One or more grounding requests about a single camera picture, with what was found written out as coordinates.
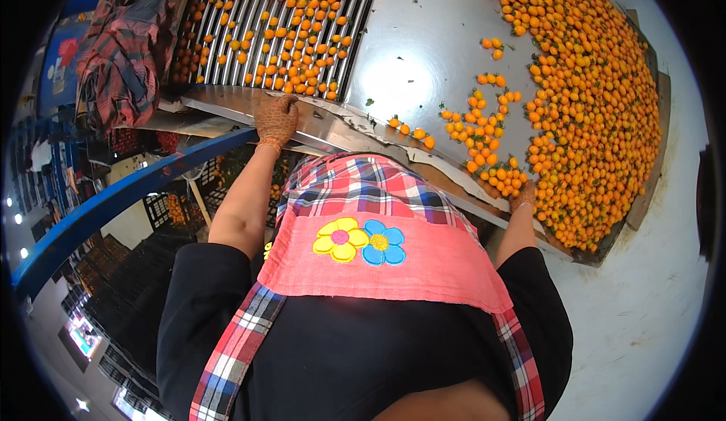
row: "glove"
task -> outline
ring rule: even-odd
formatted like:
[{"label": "glove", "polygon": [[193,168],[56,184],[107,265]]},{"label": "glove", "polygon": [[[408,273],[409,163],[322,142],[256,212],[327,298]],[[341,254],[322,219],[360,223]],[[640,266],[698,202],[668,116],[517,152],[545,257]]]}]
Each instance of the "glove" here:
[{"label": "glove", "polygon": [[282,146],[293,137],[298,127],[297,100],[296,96],[285,95],[265,104],[255,117],[259,145],[270,145],[280,153]]},{"label": "glove", "polygon": [[516,209],[520,208],[522,205],[525,204],[529,205],[530,209],[533,209],[536,200],[536,195],[534,193],[534,182],[532,180],[527,180],[527,182],[524,183],[522,189],[519,190],[519,197],[515,199],[510,196],[510,210],[512,213],[514,213]]}]

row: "light fixture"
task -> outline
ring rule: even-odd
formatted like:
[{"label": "light fixture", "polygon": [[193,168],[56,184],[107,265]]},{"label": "light fixture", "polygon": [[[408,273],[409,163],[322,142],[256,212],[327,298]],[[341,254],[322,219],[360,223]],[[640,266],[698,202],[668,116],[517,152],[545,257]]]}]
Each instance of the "light fixture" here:
[{"label": "light fixture", "polygon": [[81,399],[76,398],[76,402],[78,403],[79,409],[83,410],[84,412],[88,412],[88,413],[91,412],[91,410],[88,409],[88,404],[85,401],[82,401]]}]

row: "plaid apron strap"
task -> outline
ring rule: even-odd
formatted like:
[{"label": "plaid apron strap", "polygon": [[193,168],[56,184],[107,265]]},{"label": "plaid apron strap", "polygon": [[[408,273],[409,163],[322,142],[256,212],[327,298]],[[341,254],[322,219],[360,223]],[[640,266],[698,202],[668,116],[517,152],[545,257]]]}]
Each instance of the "plaid apron strap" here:
[{"label": "plaid apron strap", "polygon": [[492,314],[496,334],[512,358],[512,380],[517,393],[518,421],[541,421],[545,418],[545,397],[540,373],[534,363],[529,342],[513,309]]},{"label": "plaid apron strap", "polygon": [[286,297],[259,282],[242,301],[204,367],[189,409],[190,421],[226,421],[252,358]]}]

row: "woman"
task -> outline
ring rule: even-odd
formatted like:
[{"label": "woman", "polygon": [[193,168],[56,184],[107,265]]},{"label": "woman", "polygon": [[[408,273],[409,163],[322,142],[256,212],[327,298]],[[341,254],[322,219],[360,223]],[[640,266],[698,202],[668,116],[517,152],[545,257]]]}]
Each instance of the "woman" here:
[{"label": "woman", "polygon": [[537,249],[533,187],[512,201],[495,270],[464,216],[397,162],[308,157],[263,244],[295,101],[259,114],[260,144],[209,243],[177,254],[158,339],[165,407],[177,419],[549,416],[572,331]]}]

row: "apron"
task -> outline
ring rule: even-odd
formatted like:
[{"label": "apron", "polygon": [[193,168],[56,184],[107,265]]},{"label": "apron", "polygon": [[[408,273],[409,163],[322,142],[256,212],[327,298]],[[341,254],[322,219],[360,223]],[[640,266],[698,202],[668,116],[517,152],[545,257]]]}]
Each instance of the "apron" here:
[{"label": "apron", "polygon": [[511,357],[518,419],[544,419],[537,365],[504,281],[443,192],[377,154],[306,157],[285,185],[277,226],[257,282],[204,368],[190,420],[229,419],[286,297],[307,295],[483,309]]}]

